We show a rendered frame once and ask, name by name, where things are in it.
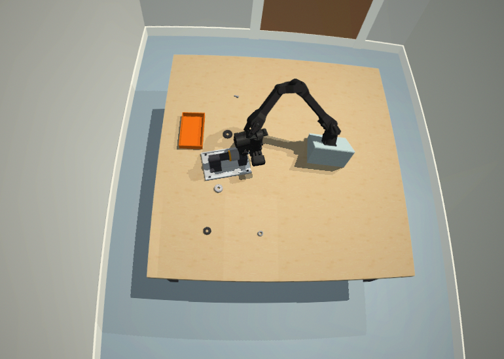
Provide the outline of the orange open tray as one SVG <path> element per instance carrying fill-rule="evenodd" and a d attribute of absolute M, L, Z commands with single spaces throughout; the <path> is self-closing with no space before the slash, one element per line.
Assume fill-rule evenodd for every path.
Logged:
<path fill-rule="evenodd" d="M 179 148 L 203 149 L 205 113 L 182 112 Z"/>

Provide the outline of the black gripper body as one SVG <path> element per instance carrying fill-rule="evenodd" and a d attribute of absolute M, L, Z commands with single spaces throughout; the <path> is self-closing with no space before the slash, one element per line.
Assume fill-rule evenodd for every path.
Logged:
<path fill-rule="evenodd" d="M 254 145 L 250 142 L 250 145 L 251 145 L 252 153 L 253 153 L 253 157 L 251 157 L 252 166 L 264 165 L 266 161 L 265 161 L 264 155 L 261 155 L 261 153 L 262 153 L 261 149 L 262 149 L 263 142 L 259 145 Z"/>

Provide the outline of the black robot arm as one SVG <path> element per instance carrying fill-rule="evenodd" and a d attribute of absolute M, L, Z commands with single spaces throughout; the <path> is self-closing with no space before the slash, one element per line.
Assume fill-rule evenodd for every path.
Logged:
<path fill-rule="evenodd" d="M 254 111 L 248 118 L 243 132 L 234 133 L 234 144 L 240 155 L 248 155 L 252 151 L 250 142 L 254 145 L 262 143 L 264 136 L 267 136 L 267 130 L 262 128 L 266 121 L 266 117 L 275 106 L 276 102 L 280 99 L 282 94 L 293 93 L 299 95 L 319 117 L 317 122 L 325 129 L 322 136 L 322 143 L 328 146 L 337 146 L 336 141 L 341 131 L 338 123 L 330 115 L 328 115 L 323 108 L 316 102 L 310 94 L 309 88 L 306 83 L 298 79 L 292 79 L 281 84 L 277 84 L 267 99 L 262 103 L 258 110 Z M 249 129 L 251 127 L 251 129 Z M 261 129 L 262 128 L 262 129 Z"/>

